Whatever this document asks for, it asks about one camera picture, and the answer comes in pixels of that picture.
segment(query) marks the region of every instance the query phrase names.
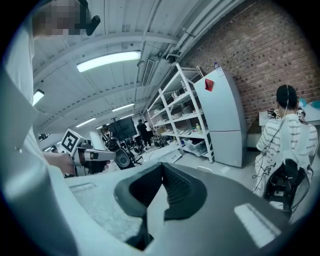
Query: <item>monitor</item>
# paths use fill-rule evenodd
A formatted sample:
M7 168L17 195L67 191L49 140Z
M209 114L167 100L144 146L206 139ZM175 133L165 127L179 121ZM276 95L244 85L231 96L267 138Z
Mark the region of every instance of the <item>monitor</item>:
M134 121L131 117L112 122L108 125L108 128L112 136L116 137L119 141L123 141L137 134Z

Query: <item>red sticker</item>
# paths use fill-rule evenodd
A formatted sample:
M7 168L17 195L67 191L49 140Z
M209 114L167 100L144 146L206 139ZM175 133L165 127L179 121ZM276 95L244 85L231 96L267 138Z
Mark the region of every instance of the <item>red sticker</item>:
M212 89L214 88L214 81L206 78L204 81L204 88L207 91L212 92Z

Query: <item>brick wall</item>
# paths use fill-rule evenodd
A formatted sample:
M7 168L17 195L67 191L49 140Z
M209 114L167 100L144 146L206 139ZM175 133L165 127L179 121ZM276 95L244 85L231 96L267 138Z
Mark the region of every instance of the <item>brick wall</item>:
M320 69L293 19L271 1L249 0L215 24L180 62L204 73L217 62L232 74L248 128L276 108L276 90L290 84L307 102L320 100Z

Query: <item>ceiling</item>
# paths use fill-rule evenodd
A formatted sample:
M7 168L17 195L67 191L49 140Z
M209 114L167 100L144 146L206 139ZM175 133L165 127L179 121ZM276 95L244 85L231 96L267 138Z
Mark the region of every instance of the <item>ceiling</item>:
M213 24L214 19L219 20L241 2L87 1L92 16L101 19L92 36L40 38L34 42L34 91L41 89L45 93L35 105L39 110L33 126L36 133L64 133L91 118L96 120L85 126L94 129L110 123L112 118L142 113L171 68L167 53L187 52L190 47L184 43L190 40L191 46L201 36L200 25ZM211 14L210 19L203 16L204 10ZM83 73L76 68L78 63L95 57L132 50L140 50L140 60L145 63L148 59L155 61L146 86L142 86L146 65L138 68L138 60L107 64ZM112 112L130 103L134 107Z

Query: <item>refrigerator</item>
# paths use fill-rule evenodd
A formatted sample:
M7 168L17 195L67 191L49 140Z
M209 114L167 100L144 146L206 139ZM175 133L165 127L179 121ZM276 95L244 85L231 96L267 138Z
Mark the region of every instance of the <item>refrigerator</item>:
M206 86L213 81L213 86ZM242 167L247 151L247 125L240 94L233 77L221 67L194 84L206 119L214 160Z

